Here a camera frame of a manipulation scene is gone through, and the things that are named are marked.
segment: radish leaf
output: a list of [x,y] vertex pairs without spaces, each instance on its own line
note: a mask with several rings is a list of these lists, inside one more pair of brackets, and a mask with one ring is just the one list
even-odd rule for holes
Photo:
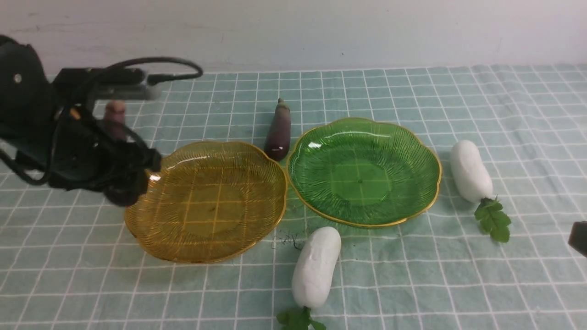
[[496,242],[507,243],[510,240],[510,229],[512,223],[510,218],[502,211],[503,206],[497,200],[484,198],[475,210],[475,219],[479,221],[481,229]]
[[310,309],[307,307],[283,311],[277,315],[277,321],[283,325],[281,330],[308,330],[310,325],[314,327],[314,330],[326,330],[324,324],[312,320]]
[[314,330],[326,330],[326,325],[318,322],[318,321],[311,321],[312,323],[312,327],[314,327]]

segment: green glass plate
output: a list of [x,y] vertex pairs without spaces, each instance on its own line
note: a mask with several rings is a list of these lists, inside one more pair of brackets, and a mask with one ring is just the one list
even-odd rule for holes
[[387,227],[434,204],[442,167],[409,130],[344,118],[296,142],[287,172],[298,197],[322,217],[356,227]]

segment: white wall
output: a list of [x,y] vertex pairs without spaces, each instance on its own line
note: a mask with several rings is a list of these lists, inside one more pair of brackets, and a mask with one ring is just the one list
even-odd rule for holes
[[0,0],[62,66],[173,55],[208,72],[587,62],[587,0]]

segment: purple eggplant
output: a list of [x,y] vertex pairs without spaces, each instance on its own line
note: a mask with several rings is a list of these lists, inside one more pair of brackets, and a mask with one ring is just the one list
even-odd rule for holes
[[279,98],[263,149],[265,154],[275,161],[281,161],[288,155],[292,130],[291,121],[289,106]]

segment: yellow glass plate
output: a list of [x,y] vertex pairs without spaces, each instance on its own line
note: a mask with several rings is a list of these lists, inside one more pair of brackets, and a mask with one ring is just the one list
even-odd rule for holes
[[165,157],[124,221],[151,255],[211,263],[246,251],[285,212],[287,176],[245,142],[196,142]]

